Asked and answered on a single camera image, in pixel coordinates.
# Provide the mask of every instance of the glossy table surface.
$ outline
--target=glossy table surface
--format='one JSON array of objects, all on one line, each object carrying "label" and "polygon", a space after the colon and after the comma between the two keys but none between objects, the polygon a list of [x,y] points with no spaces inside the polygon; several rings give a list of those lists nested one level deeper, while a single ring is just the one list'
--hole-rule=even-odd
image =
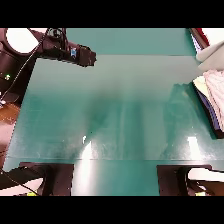
[{"label": "glossy table surface", "polygon": [[[138,29],[112,30],[68,32],[99,51],[92,68],[37,61],[4,168],[74,163],[72,195],[158,195],[158,164],[224,169],[224,142],[215,139],[191,84],[201,75],[192,43],[187,33],[175,35],[185,29],[156,31],[172,48],[153,39],[154,29],[139,37]],[[131,51],[133,43],[139,47]]]}]

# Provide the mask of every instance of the red cloth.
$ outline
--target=red cloth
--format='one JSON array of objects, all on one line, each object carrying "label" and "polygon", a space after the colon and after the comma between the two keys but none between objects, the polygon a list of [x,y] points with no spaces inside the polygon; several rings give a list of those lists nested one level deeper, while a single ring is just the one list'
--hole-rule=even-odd
[{"label": "red cloth", "polygon": [[208,46],[210,46],[207,37],[205,36],[205,34],[204,34],[203,31],[202,31],[202,28],[195,28],[195,29],[198,31],[199,35],[200,35],[201,38],[204,40],[204,42],[205,42]]}]

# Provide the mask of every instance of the wooden floor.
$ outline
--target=wooden floor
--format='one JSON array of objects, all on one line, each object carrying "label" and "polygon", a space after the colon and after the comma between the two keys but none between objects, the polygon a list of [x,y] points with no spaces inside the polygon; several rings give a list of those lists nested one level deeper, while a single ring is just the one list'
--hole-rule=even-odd
[{"label": "wooden floor", "polygon": [[20,108],[13,104],[0,109],[0,167],[3,167],[19,111]]}]

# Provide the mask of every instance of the green indicator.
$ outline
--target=green indicator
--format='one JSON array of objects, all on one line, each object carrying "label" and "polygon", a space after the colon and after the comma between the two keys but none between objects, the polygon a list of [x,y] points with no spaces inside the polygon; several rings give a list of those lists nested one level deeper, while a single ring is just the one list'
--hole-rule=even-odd
[{"label": "green indicator", "polygon": [[6,80],[9,80],[9,79],[10,79],[10,75],[7,74],[7,75],[5,76],[5,79],[6,79]]}]

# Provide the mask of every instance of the green tabletop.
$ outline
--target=green tabletop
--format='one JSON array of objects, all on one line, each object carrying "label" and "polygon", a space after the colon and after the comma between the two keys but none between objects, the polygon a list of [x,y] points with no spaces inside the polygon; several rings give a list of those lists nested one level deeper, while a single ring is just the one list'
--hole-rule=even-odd
[{"label": "green tabletop", "polygon": [[[201,72],[186,50],[191,42],[185,49],[179,35],[185,30],[156,31],[185,46],[171,38],[169,50],[153,35],[152,43],[154,29],[105,30],[68,32],[101,53],[94,67],[38,59],[4,168],[74,163],[72,195],[158,195],[158,164],[224,169],[224,142],[215,139],[191,84]],[[132,43],[139,47],[130,50]],[[167,55],[149,55],[156,47]]]}]

